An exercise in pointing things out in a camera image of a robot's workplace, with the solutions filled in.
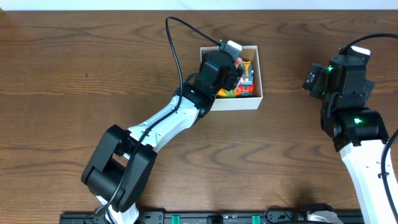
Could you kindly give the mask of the white pink duck toy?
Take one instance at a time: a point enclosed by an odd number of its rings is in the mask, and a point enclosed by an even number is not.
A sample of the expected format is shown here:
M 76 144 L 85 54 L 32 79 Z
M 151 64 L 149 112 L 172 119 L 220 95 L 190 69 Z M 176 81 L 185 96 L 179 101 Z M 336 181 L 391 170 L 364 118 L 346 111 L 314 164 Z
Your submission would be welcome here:
M 239 67 L 241 64 L 243 64 L 243 59 L 241 57 L 238 57 L 238 59 L 235 61 L 235 66 Z

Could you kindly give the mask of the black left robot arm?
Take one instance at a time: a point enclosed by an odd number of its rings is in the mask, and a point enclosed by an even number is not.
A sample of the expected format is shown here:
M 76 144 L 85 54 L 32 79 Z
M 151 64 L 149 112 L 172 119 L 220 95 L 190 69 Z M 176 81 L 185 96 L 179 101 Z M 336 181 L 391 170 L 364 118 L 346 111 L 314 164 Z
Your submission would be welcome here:
M 126 212 L 137 201 L 149 179 L 158 152 L 179 132 L 190 128 L 212 108 L 221 89 L 234 89 L 243 70 L 235 63 L 240 50 L 210 51 L 202 56 L 200 71 L 178 88 L 170 103 L 145 122 L 128 129 L 118 125 L 103 134 L 81 181 L 105 200 L 95 217 L 113 209 Z

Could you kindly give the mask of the green number ball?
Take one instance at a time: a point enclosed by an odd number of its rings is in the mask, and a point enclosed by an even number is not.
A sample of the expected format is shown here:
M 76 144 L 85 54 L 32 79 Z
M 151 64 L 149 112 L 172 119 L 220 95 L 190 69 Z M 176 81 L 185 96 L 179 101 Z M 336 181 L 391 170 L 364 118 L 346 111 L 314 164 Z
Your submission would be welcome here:
M 235 98 L 239 95 L 239 93 L 236 90 L 230 90 L 230 91 L 225 90 L 224 93 L 225 97 L 228 98 Z

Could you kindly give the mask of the red grey toy truck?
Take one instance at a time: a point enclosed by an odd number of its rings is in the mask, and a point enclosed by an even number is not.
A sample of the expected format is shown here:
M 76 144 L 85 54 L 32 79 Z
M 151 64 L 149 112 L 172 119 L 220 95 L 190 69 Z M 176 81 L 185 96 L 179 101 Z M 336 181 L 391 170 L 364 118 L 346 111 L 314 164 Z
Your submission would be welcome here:
M 252 62 L 243 61 L 241 64 L 244 72 L 238 85 L 239 96 L 252 96 L 254 94 L 254 68 Z

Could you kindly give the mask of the orange dinosaur toy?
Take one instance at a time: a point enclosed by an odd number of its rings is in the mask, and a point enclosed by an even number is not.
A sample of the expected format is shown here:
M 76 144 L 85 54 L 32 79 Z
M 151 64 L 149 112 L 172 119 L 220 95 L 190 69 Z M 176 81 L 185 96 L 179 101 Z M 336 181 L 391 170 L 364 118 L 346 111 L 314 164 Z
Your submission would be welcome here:
M 225 89 L 221 89 L 219 92 L 218 92 L 218 96 L 219 97 L 223 97 L 223 98 L 227 98 L 227 97 L 229 97 L 229 91 L 226 91 Z

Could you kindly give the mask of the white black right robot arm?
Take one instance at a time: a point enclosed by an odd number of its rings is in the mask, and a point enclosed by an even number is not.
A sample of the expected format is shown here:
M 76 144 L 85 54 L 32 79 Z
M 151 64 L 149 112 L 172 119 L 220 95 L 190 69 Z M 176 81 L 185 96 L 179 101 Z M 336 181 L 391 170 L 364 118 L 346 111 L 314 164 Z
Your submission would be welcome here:
M 365 223 L 397 223 L 397 179 L 382 116 L 366 107 L 375 83 L 366 78 L 368 56 L 337 55 L 311 65 L 303 83 L 322 101 L 321 129 L 340 153 Z

